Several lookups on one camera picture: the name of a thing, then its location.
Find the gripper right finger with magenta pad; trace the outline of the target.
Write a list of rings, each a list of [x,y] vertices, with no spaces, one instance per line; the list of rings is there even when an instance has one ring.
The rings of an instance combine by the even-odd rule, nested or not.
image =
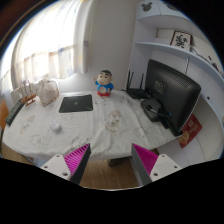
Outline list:
[[[136,144],[132,144],[131,155],[142,186],[181,170],[166,154],[157,155]]]

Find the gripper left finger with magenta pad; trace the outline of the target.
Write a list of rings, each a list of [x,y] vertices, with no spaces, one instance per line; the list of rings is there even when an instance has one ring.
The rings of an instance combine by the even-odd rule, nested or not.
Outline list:
[[[72,183],[79,184],[90,155],[90,145],[86,144],[66,155],[56,154],[41,166],[41,169]]]

